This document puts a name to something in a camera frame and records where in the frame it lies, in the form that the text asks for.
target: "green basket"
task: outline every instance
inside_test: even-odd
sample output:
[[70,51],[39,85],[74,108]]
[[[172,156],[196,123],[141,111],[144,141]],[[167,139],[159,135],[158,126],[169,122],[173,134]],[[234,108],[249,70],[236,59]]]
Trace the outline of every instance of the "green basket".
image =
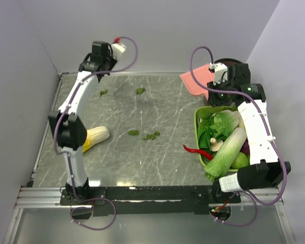
[[[211,106],[205,106],[205,107],[201,107],[201,108],[198,108],[195,113],[194,113],[194,129],[195,129],[195,139],[196,139],[196,142],[197,142],[197,148],[199,148],[199,138],[198,138],[198,130],[199,130],[199,125],[198,125],[198,121],[200,119],[199,117],[199,110],[200,109],[207,109],[207,108],[212,108]],[[233,107],[230,107],[230,106],[221,106],[220,108],[223,108],[222,110],[225,110],[225,109],[233,109]],[[204,156],[201,156],[201,154],[199,154],[199,160],[200,160],[200,163],[205,166],[209,160],[207,158],[205,158]],[[228,172],[237,172],[237,169],[229,169]]]

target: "gray marble table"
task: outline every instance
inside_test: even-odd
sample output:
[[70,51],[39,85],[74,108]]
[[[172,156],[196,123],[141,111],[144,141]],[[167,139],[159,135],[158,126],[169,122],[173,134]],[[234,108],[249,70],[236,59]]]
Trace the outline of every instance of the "gray marble table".
[[[76,75],[64,75],[55,108],[66,99]],[[136,89],[146,92],[136,95]],[[99,97],[100,91],[108,94]],[[104,77],[93,90],[84,118],[90,129],[107,126],[110,138],[84,154],[91,186],[210,185],[197,154],[182,147],[196,147],[194,111],[203,106],[178,75],[115,75]],[[128,135],[139,130],[140,136]],[[143,141],[146,133],[160,131],[156,140]],[[60,187],[66,183],[63,156],[53,150],[46,135],[34,187]]]

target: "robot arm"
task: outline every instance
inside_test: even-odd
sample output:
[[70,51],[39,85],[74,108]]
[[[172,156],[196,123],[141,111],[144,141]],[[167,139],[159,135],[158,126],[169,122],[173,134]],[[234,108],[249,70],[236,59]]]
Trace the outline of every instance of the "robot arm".
[[[82,188],[87,187],[85,184],[88,185],[88,177],[84,169],[82,150],[83,144],[86,141],[87,131],[80,118],[83,116],[90,93],[97,87],[103,75],[90,76],[88,79],[85,79],[85,77],[92,72],[111,70],[125,50],[125,45],[120,42],[113,43],[112,45],[106,42],[93,42],[92,53],[89,53],[80,64],[77,80],[67,99],[58,110],[49,113],[49,123],[52,134],[54,135],[57,121],[62,115],[62,112],[68,111],[59,126],[57,143],[62,148],[62,151],[69,153],[70,156],[68,157],[66,153],[64,154],[67,168],[66,188],[70,186],[71,191],[71,177],[74,177],[75,187],[76,189],[81,189],[78,193],[84,198],[86,196],[84,196],[83,192],[86,192],[86,190]],[[72,174],[70,173],[69,164],[71,164],[71,168],[73,169]]]
[[[258,188],[276,187],[283,179],[280,162],[271,145],[275,137],[271,133],[266,111],[266,98],[261,84],[251,84],[248,64],[227,67],[222,63],[209,64],[214,81],[208,87],[219,90],[232,90],[248,94],[254,99],[265,118],[269,133],[266,131],[260,113],[253,103],[243,96],[210,93],[208,102],[212,106],[235,103],[244,121],[250,147],[250,166],[241,168],[237,173],[221,177],[216,182],[222,192],[234,192]],[[285,162],[287,173],[290,163]]]

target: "white wall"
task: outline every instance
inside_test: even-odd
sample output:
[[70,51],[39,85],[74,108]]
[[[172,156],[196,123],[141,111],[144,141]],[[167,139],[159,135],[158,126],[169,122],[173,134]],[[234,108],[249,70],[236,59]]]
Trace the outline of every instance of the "white wall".
[[292,172],[284,194],[297,243],[305,244],[305,0],[281,0],[248,59],[263,84],[273,134]]
[[[134,38],[135,71],[187,71],[208,45],[216,58],[246,61],[279,0],[18,0],[59,72],[76,72],[93,40]],[[118,67],[132,58],[128,51]],[[196,65],[209,61],[202,52]]]
[[0,0],[0,243],[34,167],[58,75],[15,0]]

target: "pink cutting board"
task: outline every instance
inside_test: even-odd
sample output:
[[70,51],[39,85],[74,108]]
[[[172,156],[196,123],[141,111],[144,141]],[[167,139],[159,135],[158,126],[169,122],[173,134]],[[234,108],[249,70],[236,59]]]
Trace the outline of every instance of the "pink cutting board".
[[[214,74],[209,71],[209,64],[194,69],[193,73],[197,80],[205,86],[207,86],[207,83],[214,80]],[[181,74],[180,77],[187,87],[189,93],[195,96],[205,95],[205,97],[208,99],[208,91],[199,87],[199,85],[193,80],[190,72]]]

